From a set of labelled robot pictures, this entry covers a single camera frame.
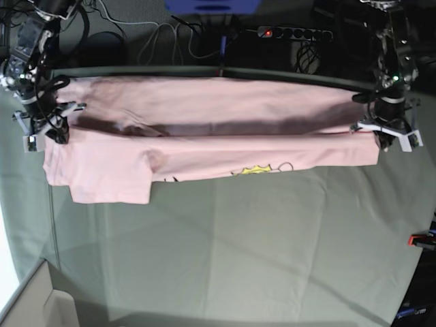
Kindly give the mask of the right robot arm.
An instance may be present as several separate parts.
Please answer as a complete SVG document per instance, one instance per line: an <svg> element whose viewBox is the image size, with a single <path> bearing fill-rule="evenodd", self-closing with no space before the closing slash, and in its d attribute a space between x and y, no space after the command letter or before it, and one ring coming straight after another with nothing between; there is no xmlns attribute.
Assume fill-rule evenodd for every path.
<svg viewBox="0 0 436 327"><path fill-rule="evenodd" d="M68 116L85 104L58 102L57 92L69 85L66 75L49 77L50 70L67 63L89 36L89 19L81 1L32 1L33 12L21 25L15 46L1 64L1 86L23 107L12 119L24 132L26 152L42 152L46 139L57 144L69 141ZM59 50L61 21L75 13L84 29L78 45L69 54Z"/></svg>

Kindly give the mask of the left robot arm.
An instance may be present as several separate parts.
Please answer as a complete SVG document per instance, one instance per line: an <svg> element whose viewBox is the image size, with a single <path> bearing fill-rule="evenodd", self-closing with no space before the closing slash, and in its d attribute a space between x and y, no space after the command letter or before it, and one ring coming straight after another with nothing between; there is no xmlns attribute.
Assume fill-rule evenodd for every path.
<svg viewBox="0 0 436 327"><path fill-rule="evenodd" d="M376 84L368 93L353 96L366 105L364 117L350 127L352 133L367 130L374 133L378 146L385 151L397 139L401 150L410 153L423 145L420 131L406 118L406 93L418 77L411 54L411 35L405 8L400 1L364 1L384 13L385 22L375 28L380 51L375 71Z"/></svg>

